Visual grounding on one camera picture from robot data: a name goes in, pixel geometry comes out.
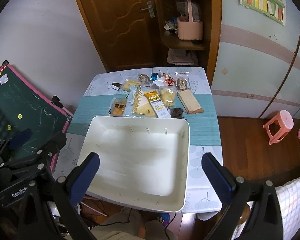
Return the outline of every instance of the beige pants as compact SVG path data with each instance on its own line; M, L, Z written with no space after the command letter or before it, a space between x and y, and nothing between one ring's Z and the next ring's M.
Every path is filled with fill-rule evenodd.
M121 212L112 215L107 221L102 223L102 225L111 224L114 222L126 222L128 221L130 208L125 208ZM127 224L114 224L109 226L96 226L91 229L91 232L96 236L96 238L102 238L104 235L112 231L121 231L128 233L132 236L138 236L140 227L142 226L142 218L140 213L132 209L130 214L130 223ZM159 221L149 221L145 223L146 228L146 240L168 240L165 232L164 226ZM169 229L167 229L167 234L170 240L177 240L177 237Z

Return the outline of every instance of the shelf board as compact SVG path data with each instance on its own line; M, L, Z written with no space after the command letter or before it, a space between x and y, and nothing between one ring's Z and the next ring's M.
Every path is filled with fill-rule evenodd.
M161 36L162 43L171 49L191 49L191 50L204 50L204 44L193 44L191 41L183 41L178 38L177 34L165 31Z

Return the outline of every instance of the silver screw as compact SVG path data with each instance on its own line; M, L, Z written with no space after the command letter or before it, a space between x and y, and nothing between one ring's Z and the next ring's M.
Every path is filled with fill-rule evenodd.
M269 187L272 187L272 185L273 185L273 183L272 183L271 180L267 180L267 181L266 181L266 184L267 184L267 186L269 186Z
M235 180L239 183L244 183L244 178L241 176L236 177Z
M44 164L43 163L40 163L39 165L38 165L38 170L42 170L43 169L43 167L44 167Z
M65 176L60 176L60 177L57 179L57 181L58 181L59 183L64 183L64 182L66 181L66 177L65 177Z
M31 180L30 182L29 182L29 186L30 187L33 187L35 185L35 181L34 180Z

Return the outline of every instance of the checkered fabric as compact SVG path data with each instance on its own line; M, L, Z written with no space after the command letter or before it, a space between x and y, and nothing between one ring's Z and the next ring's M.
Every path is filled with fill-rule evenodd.
M300 228L300 177L275 190L281 209L283 240L290 240ZM244 225L245 223L235 229L231 239L240 236Z

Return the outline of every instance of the carved door panel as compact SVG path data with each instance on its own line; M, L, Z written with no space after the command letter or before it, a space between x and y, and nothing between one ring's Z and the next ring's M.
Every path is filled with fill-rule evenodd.
M156 11L151 18L149 10L141 10L148 7L149 1L154 7L154 0L77 0L109 71L159 64L161 42Z

